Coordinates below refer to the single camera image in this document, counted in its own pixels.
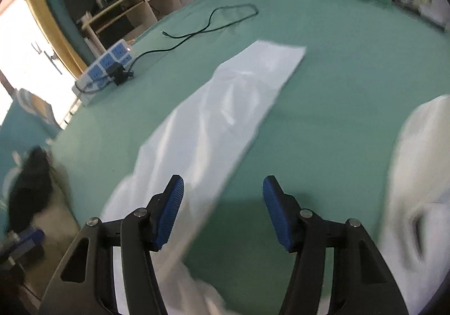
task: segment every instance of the desk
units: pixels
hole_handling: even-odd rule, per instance
[[[123,11],[118,16],[102,24],[102,17],[119,6],[123,7]],[[84,16],[82,18],[82,31],[95,44],[98,50],[103,53],[106,49],[98,38],[98,35],[121,17],[126,16],[134,27],[124,37],[126,41],[130,41],[142,34],[164,16],[180,8],[181,3],[179,0],[117,0],[93,17],[87,18]]]

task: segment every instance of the yellow curtain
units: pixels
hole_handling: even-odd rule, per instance
[[[25,0],[33,17],[47,41],[51,44],[64,66],[70,73],[78,77],[86,69],[86,64],[72,48],[61,32],[46,0]]]

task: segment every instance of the white power strip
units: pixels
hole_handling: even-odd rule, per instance
[[[111,78],[107,75],[106,70],[114,62],[127,66],[133,62],[134,57],[131,55],[131,46],[121,39],[111,46],[105,53],[98,57],[75,81],[72,91],[85,104],[95,97],[95,91],[101,89],[108,83]]]

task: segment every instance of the mattress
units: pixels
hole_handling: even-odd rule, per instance
[[[280,309],[295,259],[277,243],[264,177],[275,175],[285,193],[327,220],[360,219],[376,240],[395,139],[416,106],[448,92],[450,52],[447,35],[433,26],[359,0],[196,0],[151,27],[132,51],[170,48],[179,41],[162,31],[194,32],[215,8],[246,3],[257,6],[256,17],[142,57],[136,77],[82,107],[52,150],[82,223],[100,215],[139,147],[219,64],[258,39],[306,46],[184,259],[230,309],[262,315]],[[246,15],[218,11],[212,26]]]

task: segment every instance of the white fabric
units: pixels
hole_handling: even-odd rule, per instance
[[[152,254],[171,314],[229,314],[220,297],[211,296],[214,289],[192,280],[181,257],[304,54],[304,47],[257,41],[221,64],[141,146],[133,174],[105,205],[103,221],[123,218],[161,193],[172,174],[183,177],[184,198],[169,242]],[[119,312],[127,314],[119,254],[114,256],[116,295]]]
[[[409,315],[418,314],[450,270],[450,96],[419,106],[397,140],[388,177],[381,253]],[[422,253],[414,221],[423,216]]]

